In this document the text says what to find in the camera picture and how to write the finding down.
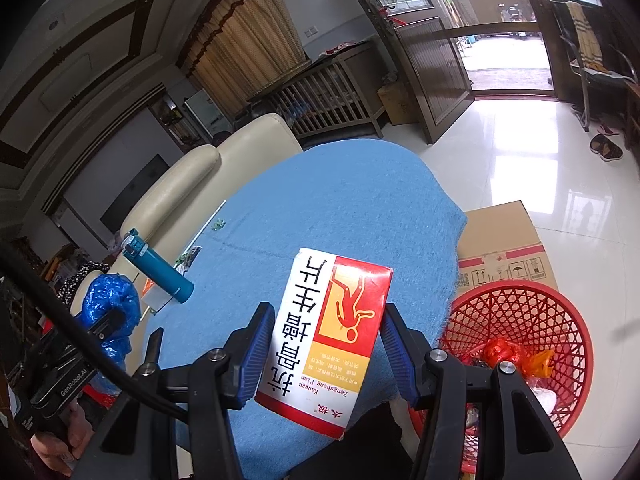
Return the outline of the person left hand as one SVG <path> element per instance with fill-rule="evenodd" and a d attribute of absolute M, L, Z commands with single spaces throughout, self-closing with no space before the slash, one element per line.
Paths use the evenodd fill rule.
<path fill-rule="evenodd" d="M 73 400 L 67 407 L 66 436 L 60 439 L 50 431 L 36 432 L 30 438 L 32 448 L 51 470 L 70 478 L 73 464 L 84 454 L 94 435 L 84 409 Z"/>

